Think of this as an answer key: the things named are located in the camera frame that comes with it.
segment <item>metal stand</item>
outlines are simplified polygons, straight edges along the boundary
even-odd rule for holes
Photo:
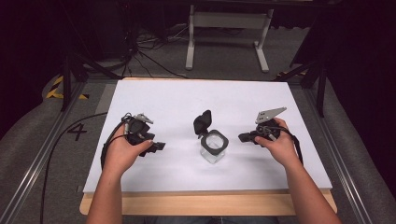
[[[245,14],[245,13],[220,13],[220,12],[195,12],[194,6],[190,6],[189,22],[189,47],[187,49],[186,69],[191,70],[194,57],[194,27],[226,27],[243,29],[261,29],[260,41],[254,42],[254,47],[259,58],[260,66],[264,73],[269,72],[267,61],[265,60],[262,46],[268,33],[273,10],[268,10],[267,14]]]

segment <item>metal rail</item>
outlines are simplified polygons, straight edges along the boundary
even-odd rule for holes
[[[320,129],[323,131],[327,145],[329,147],[329,156],[332,160],[332,164],[334,165],[335,170],[340,177],[344,191],[346,193],[346,196],[348,197],[350,205],[352,206],[353,212],[358,219],[358,222],[361,224],[373,223],[373,221],[370,219],[366,207],[364,206],[363,201],[361,200],[361,196],[356,189],[355,182],[350,175],[346,164],[344,163],[344,160],[338,150],[337,145],[334,142],[334,139],[332,138],[332,134],[328,128],[326,120],[324,118],[321,118],[318,114],[318,111],[316,110],[316,97],[314,93],[311,90],[304,89],[304,94],[308,100],[309,106],[315,114],[315,118],[320,126]]]
[[[37,155],[35,156],[35,160],[27,170],[26,174],[23,177],[23,180],[20,183],[20,186],[14,193],[14,196],[9,202],[3,215],[0,217],[0,224],[8,224],[13,222],[14,218],[21,210],[21,207],[23,206],[23,203],[26,200],[27,196],[29,195],[29,192],[32,189],[33,185],[35,184],[38,176],[40,175],[43,166],[45,165],[47,159],[49,158],[50,151],[53,147],[54,141],[60,134],[61,128],[63,127],[64,122],[66,121],[67,115],[73,108],[74,103],[81,95],[85,83],[77,82],[75,85],[76,86],[72,93],[70,105],[66,108],[64,112],[61,112],[56,118],[54,124],[52,125],[51,130],[49,131],[49,135],[47,136],[46,140],[44,141]]]

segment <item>right hand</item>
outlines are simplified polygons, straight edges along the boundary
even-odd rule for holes
[[[277,118],[274,118],[274,120],[279,124],[279,126],[288,129],[288,125],[285,120]],[[275,140],[275,142],[259,136],[255,137],[254,140],[261,146],[268,148],[274,159],[283,166],[286,167],[290,164],[294,164],[295,162],[300,163],[294,149],[294,143],[287,133],[280,132],[280,136]]]

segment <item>forearm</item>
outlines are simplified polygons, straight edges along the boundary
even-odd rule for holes
[[[300,163],[296,162],[285,169],[290,195],[300,223],[341,223]]]
[[[104,171],[99,179],[86,223],[121,223],[120,176]]]

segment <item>white sheet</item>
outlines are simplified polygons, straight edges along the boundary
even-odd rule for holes
[[[318,157],[287,83],[203,80],[123,80],[117,84],[84,192],[94,192],[101,174],[104,142],[127,112],[144,113],[154,141],[163,151],[137,158],[121,180],[122,191],[195,191],[287,189],[286,174],[266,148],[241,143],[238,134],[253,131],[259,111],[285,106],[278,117],[300,140],[304,167],[320,189],[332,184]],[[199,153],[193,121],[212,111],[212,125],[230,141],[225,157],[207,162]]]

